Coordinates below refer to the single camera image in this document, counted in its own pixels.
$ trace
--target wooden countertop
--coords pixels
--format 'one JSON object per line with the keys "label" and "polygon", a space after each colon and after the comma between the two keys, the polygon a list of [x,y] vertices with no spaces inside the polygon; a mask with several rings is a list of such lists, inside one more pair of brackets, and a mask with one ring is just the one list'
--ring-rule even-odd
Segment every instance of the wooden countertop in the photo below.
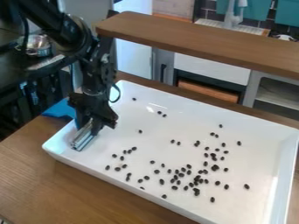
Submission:
{"label": "wooden countertop", "polygon": [[[118,79],[299,128],[299,122],[188,90],[119,73]],[[41,148],[65,125],[39,116],[0,143],[0,216],[14,224],[195,224],[130,192],[61,164]],[[299,171],[288,224],[299,220]]]}
{"label": "wooden countertop", "polygon": [[134,12],[95,24],[104,36],[299,79],[298,43]]}

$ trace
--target bean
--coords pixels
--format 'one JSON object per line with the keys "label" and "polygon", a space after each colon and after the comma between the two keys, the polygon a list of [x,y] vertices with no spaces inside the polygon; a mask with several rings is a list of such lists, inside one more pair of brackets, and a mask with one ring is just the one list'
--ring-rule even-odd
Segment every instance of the bean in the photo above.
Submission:
{"label": "bean", "polygon": [[250,186],[248,184],[244,184],[245,189],[249,190]]}

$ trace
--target wooden table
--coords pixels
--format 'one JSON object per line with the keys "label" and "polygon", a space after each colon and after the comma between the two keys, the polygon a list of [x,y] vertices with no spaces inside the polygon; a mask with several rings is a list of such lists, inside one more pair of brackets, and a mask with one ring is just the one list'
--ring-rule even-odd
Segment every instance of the wooden table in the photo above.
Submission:
{"label": "wooden table", "polygon": [[[119,73],[118,78],[299,128],[299,122],[288,118],[152,80],[125,73]],[[0,215],[15,224],[195,224],[48,156],[42,143],[64,125],[58,119],[39,116],[0,143]],[[299,171],[294,178],[288,224],[298,223],[298,198]]]}

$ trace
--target white tray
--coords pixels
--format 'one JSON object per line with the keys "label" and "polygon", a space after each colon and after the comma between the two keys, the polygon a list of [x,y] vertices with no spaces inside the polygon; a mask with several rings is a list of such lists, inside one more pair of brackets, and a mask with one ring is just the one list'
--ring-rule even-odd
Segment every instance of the white tray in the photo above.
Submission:
{"label": "white tray", "polygon": [[[70,148],[70,140],[76,132],[74,122],[70,122],[43,148],[54,158],[97,178],[135,193],[160,206],[182,214],[200,223],[218,224],[266,224],[286,222],[290,189],[295,169],[298,130],[274,122],[243,115],[227,109],[213,107],[198,101],[168,94],[127,81],[117,83],[122,98],[113,109],[120,119],[116,129],[104,128],[100,134],[82,151]],[[162,117],[157,111],[167,114]],[[211,136],[215,132],[219,138]],[[171,139],[181,145],[170,143]],[[195,147],[199,140],[201,145]],[[226,143],[225,150],[221,143]],[[124,155],[124,150],[136,146],[137,150]],[[213,162],[204,153],[224,155],[225,161]],[[182,179],[177,191],[171,190],[173,174],[167,170],[187,164],[192,165],[193,174],[204,169],[208,161],[209,171],[204,179],[209,184],[199,185],[201,194],[196,197],[186,186],[191,176]],[[115,171],[116,166],[127,164],[128,168]],[[218,164],[219,171],[211,171],[211,165]],[[129,182],[126,174],[132,172]],[[137,182],[143,176],[150,180]],[[221,186],[214,185],[219,180]],[[224,190],[224,184],[230,186]],[[250,185],[245,190],[244,184]]]}

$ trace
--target wooden shelf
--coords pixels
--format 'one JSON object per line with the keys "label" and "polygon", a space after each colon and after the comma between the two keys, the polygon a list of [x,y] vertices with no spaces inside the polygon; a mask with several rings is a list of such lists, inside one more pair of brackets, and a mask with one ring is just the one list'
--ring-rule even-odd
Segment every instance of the wooden shelf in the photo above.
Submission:
{"label": "wooden shelf", "polygon": [[97,33],[207,60],[299,79],[299,45],[173,19],[123,12]]}

